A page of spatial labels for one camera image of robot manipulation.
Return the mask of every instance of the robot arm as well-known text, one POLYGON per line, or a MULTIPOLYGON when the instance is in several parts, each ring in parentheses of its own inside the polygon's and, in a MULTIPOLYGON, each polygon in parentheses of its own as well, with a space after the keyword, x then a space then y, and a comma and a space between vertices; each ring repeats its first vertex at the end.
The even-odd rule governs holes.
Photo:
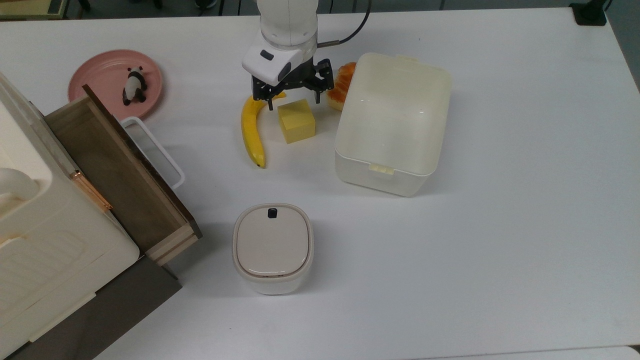
POLYGON ((260 30, 242 65, 252 75, 253 98, 271 100, 282 90, 333 88, 329 59, 313 64, 317 49, 318 0, 257 0, 260 30))

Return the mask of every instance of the floor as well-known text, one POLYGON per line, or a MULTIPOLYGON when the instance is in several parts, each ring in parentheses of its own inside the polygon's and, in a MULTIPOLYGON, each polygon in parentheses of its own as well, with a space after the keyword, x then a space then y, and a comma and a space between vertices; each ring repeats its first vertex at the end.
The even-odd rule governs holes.
MULTIPOLYGON (((161 9, 153 0, 89 0, 91 10, 83 11, 78 0, 69 0, 69 19, 119 19, 138 17, 191 17, 200 10, 194 0, 163 0, 161 9)), ((373 0, 374 12, 463 10, 485 8, 561 7, 586 0, 373 0)), ((318 13, 364 12, 366 0, 319 0, 318 13)), ((254 0, 218 0, 202 16, 257 15, 254 0)), ((612 0, 607 17, 627 59, 629 69, 640 88, 640 1, 612 0)))

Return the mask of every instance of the black cable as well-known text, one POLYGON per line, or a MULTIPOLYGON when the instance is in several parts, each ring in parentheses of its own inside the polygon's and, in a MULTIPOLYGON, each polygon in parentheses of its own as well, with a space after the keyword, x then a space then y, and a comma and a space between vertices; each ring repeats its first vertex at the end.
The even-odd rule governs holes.
POLYGON ((371 3, 372 3, 372 0, 369 0, 369 4, 367 5, 367 13, 364 15, 364 19, 362 19, 362 22, 360 23, 360 26, 356 29, 356 31, 354 31, 351 35, 349 35, 348 37, 342 40, 321 42, 320 44, 318 44, 318 49, 320 49, 321 47, 344 44, 345 42, 351 40, 354 36, 356 36, 356 34, 359 33, 360 30, 362 30, 362 28, 364 27, 364 24, 367 22, 367 19, 369 18, 369 14, 371 13, 371 3))

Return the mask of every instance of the toy panda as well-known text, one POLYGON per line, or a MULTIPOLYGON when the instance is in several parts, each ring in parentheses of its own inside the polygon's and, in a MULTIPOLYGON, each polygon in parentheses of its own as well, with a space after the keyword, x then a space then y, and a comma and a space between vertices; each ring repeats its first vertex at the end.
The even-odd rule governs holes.
POLYGON ((139 102, 145 102, 147 98, 142 93, 147 89, 147 83, 145 77, 142 76, 142 66, 135 68, 128 68, 129 78, 127 83, 122 89, 122 103, 128 106, 133 99, 137 99, 139 102))

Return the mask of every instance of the white container lid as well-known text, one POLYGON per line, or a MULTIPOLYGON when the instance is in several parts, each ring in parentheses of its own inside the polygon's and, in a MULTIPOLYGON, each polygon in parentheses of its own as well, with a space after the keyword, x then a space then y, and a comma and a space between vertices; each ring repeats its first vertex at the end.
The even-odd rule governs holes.
POLYGON ((340 116, 343 158, 416 176, 435 171, 447 121, 451 75, 403 56, 360 57, 340 116))
POLYGON ((288 204, 246 210, 234 231, 234 263, 251 281, 297 277, 311 262, 313 237, 307 216, 288 204))

